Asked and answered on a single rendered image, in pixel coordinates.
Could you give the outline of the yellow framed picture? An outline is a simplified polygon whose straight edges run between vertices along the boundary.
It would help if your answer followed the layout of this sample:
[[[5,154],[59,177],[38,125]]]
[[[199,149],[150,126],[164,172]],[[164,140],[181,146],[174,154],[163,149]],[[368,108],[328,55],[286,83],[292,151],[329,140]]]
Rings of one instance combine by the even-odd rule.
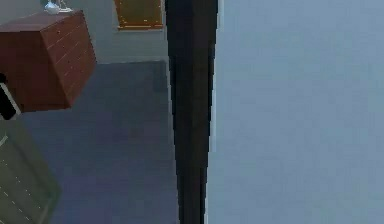
[[[114,0],[119,30],[162,29],[161,0]]]

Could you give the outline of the brown chest of drawers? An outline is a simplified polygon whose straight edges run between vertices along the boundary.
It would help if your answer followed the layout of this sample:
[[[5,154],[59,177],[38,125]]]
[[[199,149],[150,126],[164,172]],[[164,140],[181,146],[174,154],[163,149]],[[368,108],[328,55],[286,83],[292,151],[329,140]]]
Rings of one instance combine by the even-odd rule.
[[[0,25],[0,73],[23,112],[72,107],[95,65],[81,10],[40,12]]]

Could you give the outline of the white small ornament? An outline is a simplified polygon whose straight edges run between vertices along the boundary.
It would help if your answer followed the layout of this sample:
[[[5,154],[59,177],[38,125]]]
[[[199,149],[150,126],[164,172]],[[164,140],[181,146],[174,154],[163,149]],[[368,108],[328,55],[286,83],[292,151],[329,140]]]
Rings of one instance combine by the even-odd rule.
[[[49,14],[72,12],[72,9],[67,6],[65,0],[48,0],[44,10]]]

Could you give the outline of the black flat box, white edge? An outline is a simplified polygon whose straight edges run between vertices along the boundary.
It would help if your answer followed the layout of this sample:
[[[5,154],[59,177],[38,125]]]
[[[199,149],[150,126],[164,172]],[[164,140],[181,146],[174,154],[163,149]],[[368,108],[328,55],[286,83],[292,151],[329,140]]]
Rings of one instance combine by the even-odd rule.
[[[7,87],[4,74],[0,73],[0,120],[15,120],[21,111]]]

